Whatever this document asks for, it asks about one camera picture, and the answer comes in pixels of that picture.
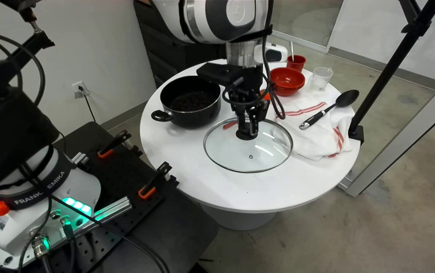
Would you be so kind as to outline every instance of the electrical outlet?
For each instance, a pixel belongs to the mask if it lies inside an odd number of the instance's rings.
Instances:
[[[74,91],[76,98],[91,95],[89,88],[86,88],[85,82],[82,82],[82,80],[71,83],[71,89]]]

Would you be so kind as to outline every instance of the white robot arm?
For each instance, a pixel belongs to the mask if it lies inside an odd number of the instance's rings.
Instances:
[[[188,42],[221,44],[268,24],[271,0],[153,0],[173,35]]]

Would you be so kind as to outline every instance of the glass lid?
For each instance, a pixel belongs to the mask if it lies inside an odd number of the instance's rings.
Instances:
[[[217,165],[238,171],[258,173],[283,164],[292,151],[292,138],[280,124],[264,120],[255,139],[236,136],[236,118],[226,120],[212,127],[203,147]]]

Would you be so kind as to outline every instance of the white cloth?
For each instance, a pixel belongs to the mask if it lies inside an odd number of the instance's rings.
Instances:
[[[276,114],[271,114],[271,117],[292,135],[292,153],[309,159],[320,159],[350,150],[348,127],[353,118],[352,107],[333,107],[314,126],[301,130],[298,126],[306,118],[318,110],[324,110],[333,101],[324,101],[323,97],[315,94],[300,94],[297,100],[282,100],[282,103],[286,118],[276,118]]]

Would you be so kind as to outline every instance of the black saucepan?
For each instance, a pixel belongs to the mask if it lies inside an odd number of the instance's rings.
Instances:
[[[161,91],[161,103],[164,110],[154,110],[153,120],[198,127],[218,115],[220,86],[198,76],[179,77]]]

